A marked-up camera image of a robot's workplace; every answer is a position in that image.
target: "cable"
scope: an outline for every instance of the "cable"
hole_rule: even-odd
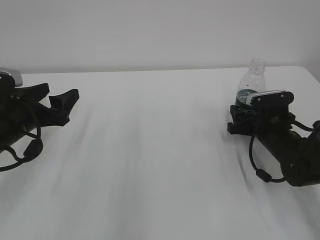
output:
[[[33,110],[30,108],[29,104],[23,101],[20,101],[19,98],[11,98],[11,100],[15,102],[17,105],[22,106],[31,115],[35,124],[36,134],[23,131],[25,135],[35,139],[35,140],[32,140],[31,143],[28,145],[28,147],[25,149],[23,153],[24,155],[23,158],[18,157],[16,151],[9,145],[0,147],[1,150],[9,152],[13,156],[13,158],[17,161],[12,165],[0,167],[0,172],[8,171],[20,166],[23,163],[30,162],[31,160],[35,159],[43,149],[43,143],[41,140],[41,125],[37,116],[35,115]]]
[[[315,130],[314,128],[307,127],[303,125],[301,122],[298,122],[296,120],[293,120],[291,124],[296,125],[298,128],[301,128],[302,130],[305,130],[307,132],[312,132],[313,130]]]
[[[289,171],[289,173],[287,175],[284,175],[282,178],[279,178],[279,179],[274,179],[265,170],[257,168],[257,166],[255,164],[255,161],[254,161],[254,158],[253,158],[253,154],[252,154],[253,144],[254,144],[254,140],[255,140],[256,134],[255,133],[252,134],[251,139],[250,139],[250,143],[249,143],[249,159],[250,159],[252,167],[255,170],[255,174],[266,183],[269,183],[269,182],[272,182],[272,183],[283,183],[284,181],[287,180],[288,177],[291,176],[291,174],[294,171],[294,168],[303,159],[303,155],[304,155],[305,151],[307,150],[309,144],[317,136],[318,133],[320,133],[320,124],[315,129],[312,130],[311,134],[304,141],[304,145],[301,148],[301,150],[300,150],[300,152],[298,154],[298,157],[296,158],[295,162],[292,164],[292,167],[291,167],[291,170]]]

